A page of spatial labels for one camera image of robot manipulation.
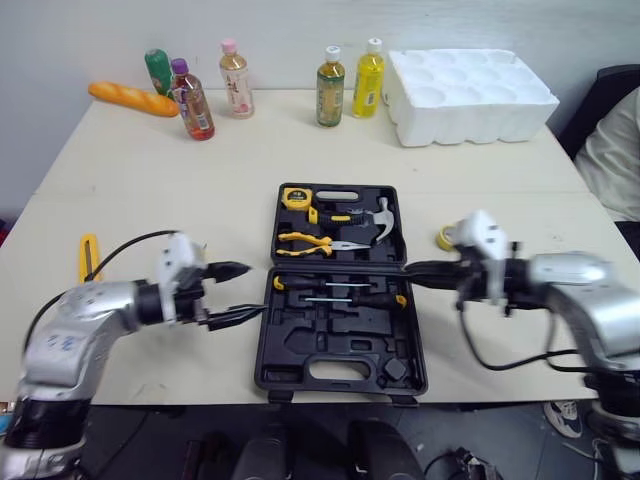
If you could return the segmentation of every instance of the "green bottle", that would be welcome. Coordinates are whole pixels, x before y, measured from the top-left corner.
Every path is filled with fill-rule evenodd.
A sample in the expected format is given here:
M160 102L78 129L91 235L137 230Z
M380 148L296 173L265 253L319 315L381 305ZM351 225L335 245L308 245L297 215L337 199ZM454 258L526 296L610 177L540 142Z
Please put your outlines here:
M342 120L344 96L344 67L338 61L340 47L327 47L325 59L326 63L318 69L316 120L323 127L335 127Z
M144 54L144 62L151 76L151 82L160 95L165 95L173 99L171 94L171 67L169 57L159 48L149 50Z

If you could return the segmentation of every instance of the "toolbox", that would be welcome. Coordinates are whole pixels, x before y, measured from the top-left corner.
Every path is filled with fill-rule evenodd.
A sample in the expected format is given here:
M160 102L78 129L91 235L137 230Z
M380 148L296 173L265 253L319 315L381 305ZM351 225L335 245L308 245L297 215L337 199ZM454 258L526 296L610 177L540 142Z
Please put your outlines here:
M269 400L313 390L416 405L428 384L395 189L281 185L271 257L255 369Z

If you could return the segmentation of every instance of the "hammer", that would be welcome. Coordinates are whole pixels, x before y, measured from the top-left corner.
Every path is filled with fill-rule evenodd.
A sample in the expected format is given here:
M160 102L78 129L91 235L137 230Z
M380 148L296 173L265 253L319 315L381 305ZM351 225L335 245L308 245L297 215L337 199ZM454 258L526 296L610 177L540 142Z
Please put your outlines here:
M347 213L322 213L314 207L309 207L309 223L321 225L326 228L337 228L349 225L366 226L370 223L382 225L384 230L375 238L376 243L380 243L391 232L393 228L393 213L389 210L389 200L387 197L378 198L380 205L379 212L371 210L351 210Z

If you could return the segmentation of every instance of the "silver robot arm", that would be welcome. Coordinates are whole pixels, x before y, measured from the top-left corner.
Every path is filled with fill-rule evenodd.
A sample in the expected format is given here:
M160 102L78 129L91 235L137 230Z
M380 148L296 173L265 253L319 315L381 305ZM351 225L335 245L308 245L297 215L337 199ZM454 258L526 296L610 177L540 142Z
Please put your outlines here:
M611 440L619 472L640 472L640 293L622 285L613 266L581 252L508 258L506 234L478 211L451 231L458 262L407 265L409 279L429 288L458 290L464 301L489 299L513 309L544 308L565 319L598 392L593 425Z
M210 314L202 281L248 271L235 262L207 264L201 247L176 233L158 262L158 284L88 282L66 292L54 319L28 344L12 424L0 445L0 479L73 478L84 428L114 342L144 325L197 322L209 330L259 314L245 305Z

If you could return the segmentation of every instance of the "table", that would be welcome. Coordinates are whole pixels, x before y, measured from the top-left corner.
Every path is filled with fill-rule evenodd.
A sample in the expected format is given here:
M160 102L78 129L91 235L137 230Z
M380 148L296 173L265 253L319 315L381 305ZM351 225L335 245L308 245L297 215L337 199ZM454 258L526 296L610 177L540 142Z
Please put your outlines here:
M224 112L223 92L208 94ZM250 120L215 115L216 136L186 137L179 118L157 118L94 102L0 249L0 398L12 398L20 346L37 309L76 282L82 234L97 234L103 256L142 233L178 228L207 244L210 261L237 260L253 270L209 285L205 304L222 309L260 302L271 266L277 189L286 181L391 184L398 189L409 261L454 258L437 249L438 228L485 208L523 256L587 250L613 261L628 285L640 265L545 128L530 142L406 149L380 112L345 115L340 127L314 125L314 92L258 91ZM152 239L105 270L107 280L154 278L165 244ZM476 365L463 343L451 292L414 288L430 388L421 402L586 398L580 376L544 364L494 373ZM496 308L469 310L491 361L539 353L546 317ZM148 327L113 348L96 403L258 403L253 383L259 321L208 333L195 325ZM566 328L557 347L572 345ZM384 401L381 397L297 393L295 401Z

